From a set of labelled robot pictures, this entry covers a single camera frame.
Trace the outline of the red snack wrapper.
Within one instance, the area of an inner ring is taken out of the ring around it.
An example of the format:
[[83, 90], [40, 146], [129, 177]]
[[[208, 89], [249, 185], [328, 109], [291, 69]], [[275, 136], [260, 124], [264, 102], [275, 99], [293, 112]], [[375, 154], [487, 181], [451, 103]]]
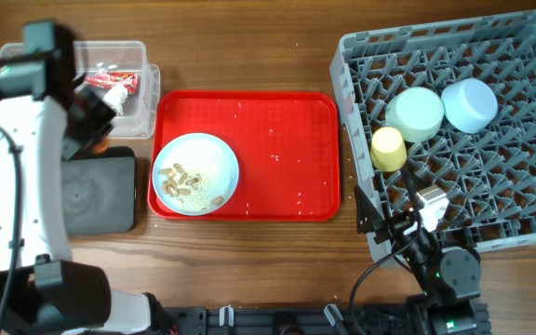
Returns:
[[135, 72], [106, 72], [99, 71], [87, 75], [84, 82], [90, 86], [110, 90], [116, 85], [124, 85], [128, 94], [134, 94], [140, 83], [140, 76]]

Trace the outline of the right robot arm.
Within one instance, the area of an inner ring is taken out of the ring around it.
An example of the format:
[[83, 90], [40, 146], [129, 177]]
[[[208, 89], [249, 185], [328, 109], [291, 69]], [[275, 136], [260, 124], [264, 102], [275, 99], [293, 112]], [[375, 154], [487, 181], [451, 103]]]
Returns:
[[355, 311], [355, 296], [361, 284], [376, 269], [402, 256], [415, 276], [422, 293], [407, 299], [408, 320], [420, 334], [464, 334], [478, 329], [475, 299], [480, 297], [481, 260], [478, 252], [468, 247], [443, 249], [433, 236], [449, 206], [447, 193], [406, 168], [400, 174], [409, 192], [411, 207], [392, 217], [384, 217], [367, 194], [354, 188], [356, 230], [374, 233], [378, 244], [389, 241], [391, 252], [375, 261], [355, 281], [350, 293], [349, 313], [360, 334]]

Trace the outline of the mint green bowl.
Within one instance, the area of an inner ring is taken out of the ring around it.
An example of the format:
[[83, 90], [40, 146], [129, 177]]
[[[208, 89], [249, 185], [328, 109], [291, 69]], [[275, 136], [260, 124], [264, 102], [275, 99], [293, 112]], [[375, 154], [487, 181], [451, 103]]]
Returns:
[[439, 131], [444, 119], [441, 98], [431, 89], [411, 87], [387, 104], [385, 122], [408, 142], [428, 141]]

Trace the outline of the grey dishwasher rack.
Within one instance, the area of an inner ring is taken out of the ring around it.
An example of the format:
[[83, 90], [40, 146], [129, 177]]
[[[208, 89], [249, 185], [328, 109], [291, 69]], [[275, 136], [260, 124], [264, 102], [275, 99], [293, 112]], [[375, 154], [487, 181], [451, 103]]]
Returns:
[[413, 87], [485, 82], [496, 118], [475, 134], [443, 123], [408, 145], [408, 167], [449, 197], [440, 245], [482, 253], [536, 245], [536, 10], [349, 33], [329, 71], [357, 183], [388, 217], [409, 207], [400, 174], [379, 171], [369, 154], [389, 101]]

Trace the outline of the light blue bowl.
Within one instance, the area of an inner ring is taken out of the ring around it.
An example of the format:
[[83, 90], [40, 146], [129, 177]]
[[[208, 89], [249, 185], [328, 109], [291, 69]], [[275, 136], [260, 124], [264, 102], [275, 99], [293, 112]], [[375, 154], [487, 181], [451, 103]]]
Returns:
[[498, 113], [498, 101], [492, 89], [475, 78], [467, 78], [446, 87], [441, 94], [445, 116], [458, 130], [475, 134]]

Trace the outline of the white tissue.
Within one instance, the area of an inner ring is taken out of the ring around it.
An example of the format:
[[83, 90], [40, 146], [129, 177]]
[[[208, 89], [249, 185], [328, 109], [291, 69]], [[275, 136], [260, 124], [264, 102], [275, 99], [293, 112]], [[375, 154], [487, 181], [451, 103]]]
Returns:
[[121, 116], [124, 114], [123, 105], [127, 96], [127, 88], [124, 85], [116, 85], [112, 87], [102, 99], [117, 115]]

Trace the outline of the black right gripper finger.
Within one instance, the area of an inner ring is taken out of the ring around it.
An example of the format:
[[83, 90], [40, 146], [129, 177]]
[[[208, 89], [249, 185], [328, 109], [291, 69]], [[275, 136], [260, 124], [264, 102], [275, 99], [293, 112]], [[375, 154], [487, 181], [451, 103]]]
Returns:
[[423, 179], [409, 171], [406, 167], [402, 167], [400, 173], [409, 195], [415, 195], [428, 187], [428, 184]]
[[357, 185], [354, 188], [356, 206], [356, 231], [359, 234], [375, 233], [382, 228], [382, 215], [365, 192]]

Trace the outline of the orange carrot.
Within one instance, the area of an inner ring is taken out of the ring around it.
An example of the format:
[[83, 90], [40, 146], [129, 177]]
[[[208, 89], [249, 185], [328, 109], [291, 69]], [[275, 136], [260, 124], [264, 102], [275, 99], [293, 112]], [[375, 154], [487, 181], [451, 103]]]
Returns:
[[109, 146], [110, 140], [108, 138], [105, 138], [104, 140], [100, 141], [92, 147], [92, 152], [94, 154], [102, 154], [109, 148]]

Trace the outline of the black tray bin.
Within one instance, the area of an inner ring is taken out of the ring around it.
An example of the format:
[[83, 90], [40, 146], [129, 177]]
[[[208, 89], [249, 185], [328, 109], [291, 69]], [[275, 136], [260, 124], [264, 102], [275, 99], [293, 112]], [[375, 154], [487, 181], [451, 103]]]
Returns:
[[112, 147], [61, 164], [62, 211], [69, 236], [133, 229], [137, 160], [127, 146]]

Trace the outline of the yellow plastic cup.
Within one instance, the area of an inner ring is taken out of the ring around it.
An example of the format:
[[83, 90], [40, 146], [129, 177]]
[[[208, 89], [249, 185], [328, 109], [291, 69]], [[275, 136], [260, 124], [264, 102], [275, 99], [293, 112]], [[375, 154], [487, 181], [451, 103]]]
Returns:
[[393, 127], [381, 127], [372, 137], [370, 148], [372, 165], [384, 172], [393, 172], [404, 166], [407, 149], [401, 133]]

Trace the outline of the red plastic tray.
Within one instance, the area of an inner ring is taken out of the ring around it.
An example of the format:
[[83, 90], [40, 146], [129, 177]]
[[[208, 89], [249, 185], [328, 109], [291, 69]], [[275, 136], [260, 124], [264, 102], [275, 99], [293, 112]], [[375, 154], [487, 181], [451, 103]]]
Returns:
[[334, 101], [314, 91], [175, 90], [156, 112], [152, 157], [181, 135], [207, 133], [237, 157], [234, 195], [214, 221], [326, 221], [341, 203]]

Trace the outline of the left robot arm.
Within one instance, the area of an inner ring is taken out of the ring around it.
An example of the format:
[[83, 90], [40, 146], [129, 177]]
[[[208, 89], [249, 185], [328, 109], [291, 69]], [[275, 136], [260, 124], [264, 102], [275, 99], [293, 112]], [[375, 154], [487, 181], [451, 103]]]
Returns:
[[22, 35], [22, 53], [0, 60], [0, 333], [168, 332], [152, 294], [73, 260], [61, 164], [103, 141], [114, 111], [83, 87], [68, 27], [40, 20]]

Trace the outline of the light blue plate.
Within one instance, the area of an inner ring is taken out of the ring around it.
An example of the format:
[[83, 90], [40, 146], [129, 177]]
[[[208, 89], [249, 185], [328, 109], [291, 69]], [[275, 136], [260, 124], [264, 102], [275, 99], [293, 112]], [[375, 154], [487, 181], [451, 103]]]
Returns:
[[152, 192], [174, 213], [203, 216], [227, 204], [239, 176], [238, 159], [226, 142], [210, 134], [190, 133], [170, 141], [155, 157]]

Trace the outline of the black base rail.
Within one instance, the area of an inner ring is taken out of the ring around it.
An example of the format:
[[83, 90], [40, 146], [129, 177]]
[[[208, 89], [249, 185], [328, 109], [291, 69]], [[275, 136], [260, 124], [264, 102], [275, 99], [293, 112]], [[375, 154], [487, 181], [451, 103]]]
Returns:
[[403, 304], [368, 304], [351, 314], [334, 304], [321, 309], [168, 307], [179, 334], [279, 335], [279, 334], [467, 334], [490, 335], [488, 306], [470, 310], [421, 311]]

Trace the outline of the clear plastic bin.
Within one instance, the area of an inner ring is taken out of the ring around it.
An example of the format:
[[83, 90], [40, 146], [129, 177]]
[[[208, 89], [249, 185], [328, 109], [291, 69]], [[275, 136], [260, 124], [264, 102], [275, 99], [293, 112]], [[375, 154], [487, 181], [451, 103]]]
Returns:
[[140, 41], [78, 41], [76, 71], [116, 113], [110, 136], [148, 139], [154, 134], [161, 74]]

